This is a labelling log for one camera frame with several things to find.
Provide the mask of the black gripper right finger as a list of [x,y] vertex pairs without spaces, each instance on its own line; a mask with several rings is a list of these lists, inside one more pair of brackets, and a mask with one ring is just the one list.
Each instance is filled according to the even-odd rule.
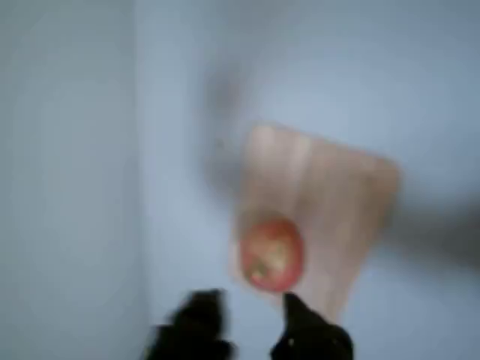
[[283,294],[284,330],[271,348],[271,359],[352,359],[346,330],[311,310],[293,292]]

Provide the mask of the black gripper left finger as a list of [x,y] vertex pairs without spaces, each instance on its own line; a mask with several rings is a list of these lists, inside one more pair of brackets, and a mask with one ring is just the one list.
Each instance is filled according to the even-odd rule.
[[223,292],[196,290],[156,327],[147,359],[231,359],[234,346],[223,338]]

